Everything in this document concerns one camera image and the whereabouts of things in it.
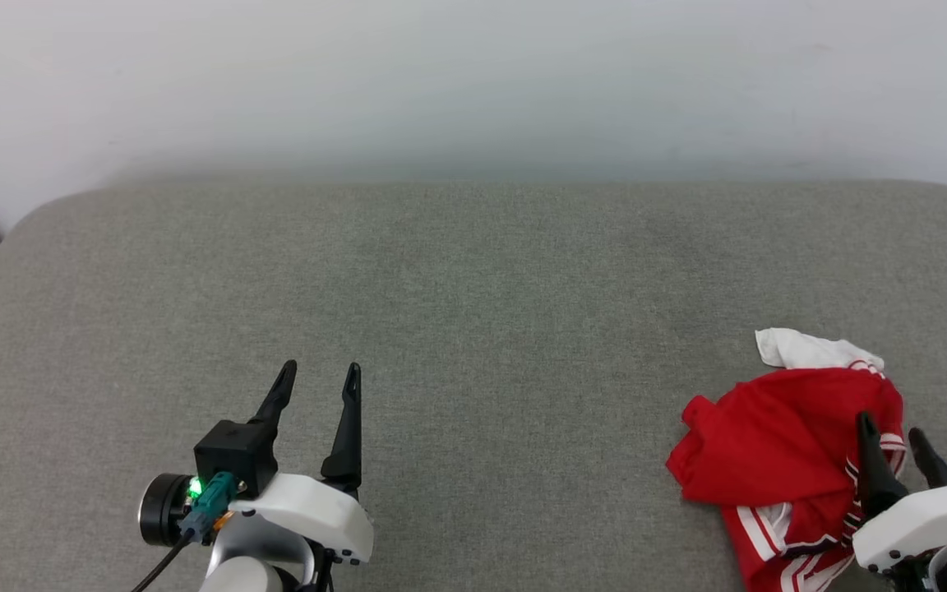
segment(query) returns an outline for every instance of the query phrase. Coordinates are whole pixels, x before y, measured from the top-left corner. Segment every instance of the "white wall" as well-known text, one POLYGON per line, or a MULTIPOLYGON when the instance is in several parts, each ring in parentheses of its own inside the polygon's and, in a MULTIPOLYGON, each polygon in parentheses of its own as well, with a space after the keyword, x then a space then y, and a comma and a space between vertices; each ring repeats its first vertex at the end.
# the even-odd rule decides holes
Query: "white wall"
POLYGON ((0 229, 226 175, 947 183, 947 0, 0 0, 0 229))

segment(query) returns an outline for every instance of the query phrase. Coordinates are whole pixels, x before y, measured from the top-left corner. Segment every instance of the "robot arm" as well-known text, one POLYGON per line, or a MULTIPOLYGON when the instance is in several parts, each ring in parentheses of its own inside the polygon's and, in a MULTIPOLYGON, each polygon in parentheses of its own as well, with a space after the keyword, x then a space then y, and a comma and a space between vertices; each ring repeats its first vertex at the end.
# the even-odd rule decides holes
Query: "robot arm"
POLYGON ((219 421, 200 440, 195 447, 198 476, 160 475, 142 499, 138 520, 147 543, 173 547, 177 554, 192 537, 189 525, 196 524, 195 539, 211 546, 201 592, 323 592, 334 589, 330 570, 335 563, 371 561, 375 532, 357 496, 360 367, 350 364, 346 375, 342 417, 321 469, 323 480, 277 473, 273 442, 296 373, 297 364, 290 360, 255 416, 247 423, 219 421), (202 508, 202 489, 237 481, 227 509, 222 506, 211 515, 213 529, 199 528, 201 522, 192 517, 194 508, 202 508))
POLYGON ((931 488, 909 494, 886 464, 871 419, 857 421, 857 495, 866 517, 853 535, 858 565, 887 577, 898 592, 947 592, 947 464, 913 428, 912 456, 931 488))

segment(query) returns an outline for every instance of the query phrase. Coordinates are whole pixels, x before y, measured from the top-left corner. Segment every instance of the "red shirt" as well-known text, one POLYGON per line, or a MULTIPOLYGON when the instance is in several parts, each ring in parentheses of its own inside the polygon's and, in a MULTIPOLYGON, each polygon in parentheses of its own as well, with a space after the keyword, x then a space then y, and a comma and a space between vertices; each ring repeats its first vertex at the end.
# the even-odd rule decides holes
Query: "red shirt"
POLYGON ((862 411, 899 472, 901 394, 873 370, 779 370, 681 413, 668 469, 685 499, 722 507, 749 592, 820 592, 852 561, 862 411))

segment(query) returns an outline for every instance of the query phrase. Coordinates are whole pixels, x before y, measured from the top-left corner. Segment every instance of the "gray cushion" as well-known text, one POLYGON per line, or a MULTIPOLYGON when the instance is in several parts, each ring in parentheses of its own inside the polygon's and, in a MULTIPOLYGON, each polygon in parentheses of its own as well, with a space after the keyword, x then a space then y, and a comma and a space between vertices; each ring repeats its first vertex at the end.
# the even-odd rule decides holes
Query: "gray cushion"
MULTIPOLYGON (((741 588, 664 468, 694 394, 767 371, 752 331, 887 361, 947 456, 947 187, 920 183, 156 187, 0 248, 0 591, 118 592, 136 531, 299 363, 277 441, 316 474, 364 368, 371 566, 340 592, 741 588)), ((922 480, 910 476, 913 487, 922 480)), ((189 548, 154 590, 199 588, 189 548)), ((837 591, 882 589, 852 569, 837 591)))

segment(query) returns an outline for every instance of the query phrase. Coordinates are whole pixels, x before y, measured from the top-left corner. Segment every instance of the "white cloth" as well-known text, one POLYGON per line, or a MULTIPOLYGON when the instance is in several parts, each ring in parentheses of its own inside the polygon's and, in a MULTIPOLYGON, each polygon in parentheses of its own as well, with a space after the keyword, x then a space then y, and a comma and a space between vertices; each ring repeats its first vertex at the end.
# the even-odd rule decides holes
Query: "white cloth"
POLYGON ((755 331, 763 363, 777 368, 860 368, 883 372, 883 359, 849 341, 829 341, 794 329, 755 331))

